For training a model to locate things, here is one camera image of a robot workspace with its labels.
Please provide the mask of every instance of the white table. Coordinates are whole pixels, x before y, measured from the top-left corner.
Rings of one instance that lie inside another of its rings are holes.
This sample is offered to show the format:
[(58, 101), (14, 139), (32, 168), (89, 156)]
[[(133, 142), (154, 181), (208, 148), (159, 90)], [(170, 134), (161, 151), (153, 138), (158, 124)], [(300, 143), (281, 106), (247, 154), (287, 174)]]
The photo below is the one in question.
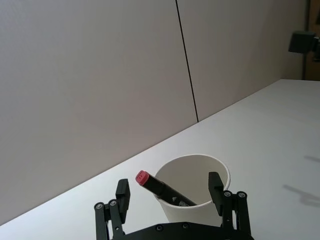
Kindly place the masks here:
[(256, 240), (319, 239), (320, 82), (299, 80), (280, 80), (15, 218), (0, 239), (95, 240), (94, 204), (114, 198), (121, 178), (131, 190), (126, 233), (167, 222), (135, 176), (188, 154), (228, 166), (230, 190), (248, 193)]

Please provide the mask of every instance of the marker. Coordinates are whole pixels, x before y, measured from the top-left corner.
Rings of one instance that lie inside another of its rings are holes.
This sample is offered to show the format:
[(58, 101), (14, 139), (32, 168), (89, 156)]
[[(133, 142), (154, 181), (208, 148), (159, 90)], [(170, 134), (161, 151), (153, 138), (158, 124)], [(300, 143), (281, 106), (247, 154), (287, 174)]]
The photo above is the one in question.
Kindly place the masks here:
[(135, 180), (142, 187), (146, 188), (159, 199), (167, 202), (168, 204), (189, 207), (195, 206), (196, 204), (189, 198), (183, 196), (178, 191), (174, 190), (172, 187), (168, 186), (164, 182), (156, 179), (154, 176), (150, 175), (146, 171), (141, 170), (135, 177)]

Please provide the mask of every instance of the bolt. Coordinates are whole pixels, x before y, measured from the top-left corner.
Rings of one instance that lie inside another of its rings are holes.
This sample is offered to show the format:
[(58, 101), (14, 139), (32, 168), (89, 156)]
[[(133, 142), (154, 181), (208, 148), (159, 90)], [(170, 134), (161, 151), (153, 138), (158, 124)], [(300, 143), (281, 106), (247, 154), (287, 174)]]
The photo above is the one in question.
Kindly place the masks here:
[(183, 224), (182, 224), (182, 228), (188, 229), (188, 228), (189, 228), (189, 224), (188, 224), (188, 223), (183, 223)]
[(100, 208), (102, 208), (102, 207), (103, 207), (102, 203), (99, 203), (99, 204), (97, 204), (97, 205), (95, 206), (96, 209), (100, 209)]
[(117, 204), (117, 202), (116, 202), (115, 200), (113, 200), (113, 201), (110, 202), (110, 205), (111, 205), (111, 206), (114, 206), (114, 205), (116, 205), (116, 204)]
[(155, 226), (155, 230), (157, 230), (158, 232), (161, 232), (164, 229), (164, 226), (162, 226), (161, 224)]
[(245, 195), (243, 192), (239, 192), (238, 196), (239, 196), (240, 198), (245, 198), (245, 197), (246, 197), (246, 195)]

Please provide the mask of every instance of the white wall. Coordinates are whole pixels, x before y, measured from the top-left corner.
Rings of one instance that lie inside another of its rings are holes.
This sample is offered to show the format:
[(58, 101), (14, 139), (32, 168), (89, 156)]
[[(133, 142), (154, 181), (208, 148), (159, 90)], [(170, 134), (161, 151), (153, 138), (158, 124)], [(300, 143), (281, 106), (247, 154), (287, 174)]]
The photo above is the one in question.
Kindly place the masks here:
[(174, 1), (0, 2), (0, 224), (195, 122)]
[(305, 0), (178, 0), (199, 119), (280, 78), (301, 79), (288, 52)]

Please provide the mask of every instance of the white paper cup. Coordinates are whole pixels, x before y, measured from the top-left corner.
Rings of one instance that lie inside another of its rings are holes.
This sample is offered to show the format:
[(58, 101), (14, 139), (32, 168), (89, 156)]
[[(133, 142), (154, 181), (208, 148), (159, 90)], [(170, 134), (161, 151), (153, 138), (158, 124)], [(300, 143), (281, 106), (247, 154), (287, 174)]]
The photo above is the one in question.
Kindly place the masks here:
[(209, 172), (220, 175), (224, 190), (230, 185), (230, 172), (227, 166), (208, 155), (186, 155), (165, 164), (155, 177), (177, 190), (197, 205), (175, 206), (157, 198), (169, 222), (190, 222), (220, 226), (221, 217), (211, 200), (208, 178)]

